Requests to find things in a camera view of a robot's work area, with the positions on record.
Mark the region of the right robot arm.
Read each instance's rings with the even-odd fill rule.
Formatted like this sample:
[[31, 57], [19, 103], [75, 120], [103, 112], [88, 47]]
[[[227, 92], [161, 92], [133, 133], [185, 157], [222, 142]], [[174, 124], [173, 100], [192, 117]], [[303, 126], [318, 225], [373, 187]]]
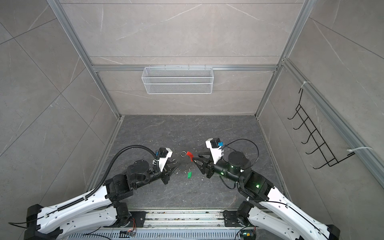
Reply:
[[244, 153], [232, 150], [224, 158], [226, 145], [218, 138], [206, 140], [207, 152], [194, 156], [187, 152], [201, 173], [211, 178], [233, 181], [246, 198], [236, 212], [244, 227], [260, 227], [284, 240], [338, 240], [341, 231], [325, 225], [292, 203], [274, 184], [252, 170], [253, 163]]

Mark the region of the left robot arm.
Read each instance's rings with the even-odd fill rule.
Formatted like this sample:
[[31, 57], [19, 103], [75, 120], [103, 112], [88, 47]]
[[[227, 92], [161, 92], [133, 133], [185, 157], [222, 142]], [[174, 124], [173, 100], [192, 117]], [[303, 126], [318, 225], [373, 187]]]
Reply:
[[[147, 161], [134, 162], [122, 173], [108, 178], [115, 161], [124, 152], [141, 149], [152, 155], [153, 165]], [[27, 210], [24, 222], [10, 225], [24, 229], [25, 240], [62, 240], [74, 233], [94, 227], [136, 226], [131, 213], [122, 200], [131, 197], [135, 190], [154, 181], [168, 184], [176, 170], [168, 163], [173, 152], [169, 148], [159, 148], [156, 152], [142, 145], [131, 145], [119, 150], [109, 163], [105, 174], [97, 186], [78, 197], [63, 203], [43, 207], [33, 205]]]

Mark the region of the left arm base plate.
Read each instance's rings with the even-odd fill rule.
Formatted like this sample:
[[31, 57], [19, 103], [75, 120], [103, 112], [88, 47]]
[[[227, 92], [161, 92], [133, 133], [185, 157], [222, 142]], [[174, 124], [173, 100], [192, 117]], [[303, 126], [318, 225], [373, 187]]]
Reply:
[[133, 228], [134, 224], [136, 228], [143, 228], [146, 220], [147, 212], [145, 211], [133, 211], [131, 213], [131, 218], [129, 220], [128, 228]]

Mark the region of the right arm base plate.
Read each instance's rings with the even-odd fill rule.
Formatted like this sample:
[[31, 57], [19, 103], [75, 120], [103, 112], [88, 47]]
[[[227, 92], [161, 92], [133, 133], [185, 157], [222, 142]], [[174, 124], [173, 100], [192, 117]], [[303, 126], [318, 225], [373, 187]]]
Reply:
[[237, 211], [224, 210], [222, 214], [225, 227], [243, 227], [237, 218]]

